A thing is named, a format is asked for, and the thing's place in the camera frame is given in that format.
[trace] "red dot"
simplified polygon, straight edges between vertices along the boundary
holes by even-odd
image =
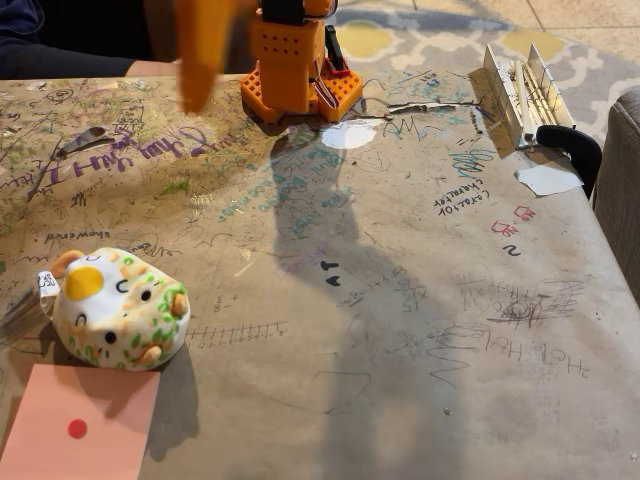
[[[75,418],[69,422],[67,432],[69,432],[69,435],[73,438],[82,438],[87,434],[87,422]]]

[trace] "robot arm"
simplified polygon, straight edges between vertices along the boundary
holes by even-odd
[[[236,0],[175,0],[182,109],[201,111],[222,70]]]

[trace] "dark sleeve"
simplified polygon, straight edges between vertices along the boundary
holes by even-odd
[[[0,33],[0,79],[124,77],[132,59],[101,57],[30,43]]]

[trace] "black clip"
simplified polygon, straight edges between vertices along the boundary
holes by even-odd
[[[584,182],[584,193],[591,197],[602,163],[600,145],[586,133],[562,125],[542,125],[536,132],[538,145],[560,148],[571,157],[571,165]]]
[[[304,3],[302,0],[262,0],[262,20],[284,25],[304,23]]]
[[[336,35],[336,29],[333,25],[327,25],[324,27],[324,43],[329,53],[329,63],[332,70],[342,71],[345,69],[345,61],[342,56],[342,50],[338,43],[338,37]]]

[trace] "pink paper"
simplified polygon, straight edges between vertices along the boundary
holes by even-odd
[[[2,480],[135,480],[160,374],[35,365],[0,461]],[[76,439],[67,427],[84,420]]]

